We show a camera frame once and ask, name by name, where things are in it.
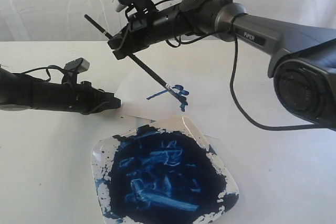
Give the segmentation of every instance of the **white paper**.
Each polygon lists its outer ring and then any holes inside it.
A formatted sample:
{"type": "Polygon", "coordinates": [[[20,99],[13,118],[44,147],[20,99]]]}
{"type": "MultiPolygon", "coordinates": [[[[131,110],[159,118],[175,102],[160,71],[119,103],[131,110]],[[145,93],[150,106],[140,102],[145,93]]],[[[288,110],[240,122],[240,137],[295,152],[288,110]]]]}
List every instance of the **white paper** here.
{"type": "Polygon", "coordinates": [[[164,89],[143,70],[137,69],[116,92],[115,96],[122,101],[122,113],[150,120],[162,120],[182,114],[192,119],[203,134],[220,138],[230,104],[227,85],[215,78],[162,69],[155,71],[168,84],[180,84],[190,92],[185,112],[180,109],[181,103],[169,93],[147,100],[147,97],[164,89]]]}

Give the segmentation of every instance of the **white plate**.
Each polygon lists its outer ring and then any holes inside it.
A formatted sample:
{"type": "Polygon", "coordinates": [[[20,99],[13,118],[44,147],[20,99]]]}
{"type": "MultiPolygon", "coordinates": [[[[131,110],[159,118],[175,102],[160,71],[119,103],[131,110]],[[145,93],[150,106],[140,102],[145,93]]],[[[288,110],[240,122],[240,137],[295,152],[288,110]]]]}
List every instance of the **white plate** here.
{"type": "Polygon", "coordinates": [[[92,171],[106,224],[208,224],[238,200],[230,172],[184,116],[100,141],[92,171]]]}

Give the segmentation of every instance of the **white table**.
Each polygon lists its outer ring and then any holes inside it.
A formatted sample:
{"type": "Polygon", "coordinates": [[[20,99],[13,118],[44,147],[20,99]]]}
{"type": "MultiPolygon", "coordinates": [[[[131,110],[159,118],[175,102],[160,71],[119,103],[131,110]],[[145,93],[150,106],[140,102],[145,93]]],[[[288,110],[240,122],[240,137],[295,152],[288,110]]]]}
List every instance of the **white table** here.
{"type": "MultiPolygon", "coordinates": [[[[153,69],[166,66],[228,83],[233,44],[201,41],[172,49],[161,43],[138,55],[153,69]]],[[[79,81],[110,92],[136,67],[130,59],[116,61],[105,42],[0,43],[0,63],[11,72],[64,66],[78,57],[91,63],[79,81]]],[[[236,89],[242,105],[261,123],[302,123],[277,101],[266,76],[268,61],[267,55],[240,44],[236,89]]],[[[58,73],[53,76],[60,81],[58,73]]],[[[223,138],[210,141],[236,180],[240,199],[217,223],[334,223],[336,133],[266,132],[230,103],[223,138]]],[[[91,149],[103,138],[146,123],[122,118],[119,111],[90,116],[0,111],[0,223],[103,223],[91,149]]]]}

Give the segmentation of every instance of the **dark blue paint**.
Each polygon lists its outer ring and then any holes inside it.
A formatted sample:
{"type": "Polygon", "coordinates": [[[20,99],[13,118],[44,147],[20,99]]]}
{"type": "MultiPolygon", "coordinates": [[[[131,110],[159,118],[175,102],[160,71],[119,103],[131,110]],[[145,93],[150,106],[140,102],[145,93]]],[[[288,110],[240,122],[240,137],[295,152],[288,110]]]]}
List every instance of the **dark blue paint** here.
{"type": "Polygon", "coordinates": [[[107,218],[129,216],[145,224],[189,224],[199,216],[229,210],[237,195],[217,202],[226,188],[207,151],[181,132],[159,132],[148,125],[122,141],[114,156],[109,188],[112,212],[107,218]]]}
{"type": "MultiPolygon", "coordinates": [[[[189,91],[184,90],[184,87],[182,85],[179,85],[179,84],[175,85],[173,87],[173,89],[177,89],[179,91],[178,94],[175,94],[175,93],[171,93],[171,94],[174,97],[177,96],[176,98],[181,102],[181,106],[180,106],[181,111],[185,112],[185,107],[188,105],[188,103],[187,103],[187,98],[184,97],[184,96],[189,95],[189,91]]],[[[163,90],[163,91],[161,91],[159,93],[156,93],[156,94],[154,94],[154,95],[152,95],[150,97],[147,97],[147,100],[151,100],[152,98],[158,97],[159,95],[162,95],[162,94],[164,94],[166,92],[168,92],[168,90],[163,90]]]]}

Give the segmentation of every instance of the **paint palette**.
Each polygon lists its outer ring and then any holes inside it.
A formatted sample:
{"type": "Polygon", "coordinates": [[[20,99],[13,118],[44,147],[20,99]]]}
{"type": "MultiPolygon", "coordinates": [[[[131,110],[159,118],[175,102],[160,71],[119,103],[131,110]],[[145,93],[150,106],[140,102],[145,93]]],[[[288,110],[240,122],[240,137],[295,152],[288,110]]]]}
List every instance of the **paint palette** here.
{"type": "Polygon", "coordinates": [[[230,172],[184,116],[100,141],[92,170],[106,224],[208,224],[238,200],[230,172]]]}

